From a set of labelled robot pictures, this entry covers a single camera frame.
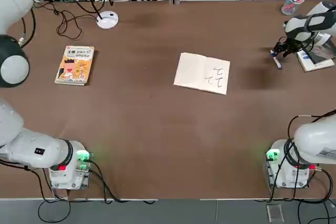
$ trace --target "book cover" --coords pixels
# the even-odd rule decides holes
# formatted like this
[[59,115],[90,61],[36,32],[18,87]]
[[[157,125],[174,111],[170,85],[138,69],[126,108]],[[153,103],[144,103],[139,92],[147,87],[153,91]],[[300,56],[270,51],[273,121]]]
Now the book cover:
[[93,53],[94,47],[67,46],[55,83],[85,85],[89,79]]
[[297,56],[305,72],[334,66],[332,59],[314,64],[308,54],[304,51],[297,52]]

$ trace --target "clear cup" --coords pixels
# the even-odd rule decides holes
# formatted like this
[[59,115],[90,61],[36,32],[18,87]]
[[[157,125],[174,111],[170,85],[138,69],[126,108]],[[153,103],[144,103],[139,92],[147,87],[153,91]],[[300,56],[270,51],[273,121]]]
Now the clear cup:
[[285,15],[293,15],[294,12],[299,8],[299,6],[304,2],[305,0],[286,0],[285,4],[281,8],[281,11]]

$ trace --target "paper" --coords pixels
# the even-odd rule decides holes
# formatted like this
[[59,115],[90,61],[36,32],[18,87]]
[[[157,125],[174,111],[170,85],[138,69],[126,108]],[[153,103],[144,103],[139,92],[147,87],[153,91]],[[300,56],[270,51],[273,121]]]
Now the paper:
[[230,62],[184,52],[180,56],[174,85],[226,94]]

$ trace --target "white device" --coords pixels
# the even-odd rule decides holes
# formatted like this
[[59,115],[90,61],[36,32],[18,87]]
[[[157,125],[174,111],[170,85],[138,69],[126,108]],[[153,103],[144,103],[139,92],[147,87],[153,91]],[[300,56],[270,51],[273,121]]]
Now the white device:
[[[291,149],[289,149],[290,141],[285,139],[275,141],[268,151],[268,157],[270,155],[274,160],[266,162],[270,184],[274,183],[276,174],[279,172],[277,187],[305,187],[309,178],[309,165],[336,164],[335,136],[336,115],[333,115],[315,123],[301,125],[295,131],[293,139],[295,147]],[[286,153],[288,158],[285,158],[279,170],[279,165]]]
[[[0,0],[0,87],[21,84],[29,62],[18,42],[6,35],[32,7],[32,0]],[[78,141],[66,141],[23,127],[22,117],[0,99],[0,157],[34,168],[49,168],[53,188],[79,189],[88,180],[83,160],[90,154]]]

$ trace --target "brown table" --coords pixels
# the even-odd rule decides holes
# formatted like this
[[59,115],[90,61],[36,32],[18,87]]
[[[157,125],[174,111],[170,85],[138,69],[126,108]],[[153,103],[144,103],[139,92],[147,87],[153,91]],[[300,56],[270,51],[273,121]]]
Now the brown table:
[[[317,2],[306,1],[299,13]],[[267,198],[264,152],[286,137],[293,116],[327,112],[336,97],[336,68],[304,73],[291,55],[278,70],[270,58],[289,19],[282,3],[115,3],[107,9],[119,14],[118,26],[103,30],[80,19],[78,41],[58,36],[60,17],[38,9],[36,36],[26,47],[30,76],[0,96],[27,128],[82,142],[121,198]],[[83,14],[75,4],[56,6]],[[10,34],[20,37],[21,30],[18,23]],[[54,84],[66,45],[97,50],[86,87]],[[230,61],[227,95],[174,86],[182,52]],[[336,169],[327,169],[335,177]],[[0,174],[0,197],[40,197],[33,174],[7,167]],[[297,195],[320,198],[327,186],[318,174]],[[73,197],[101,198],[101,185],[94,179]]]

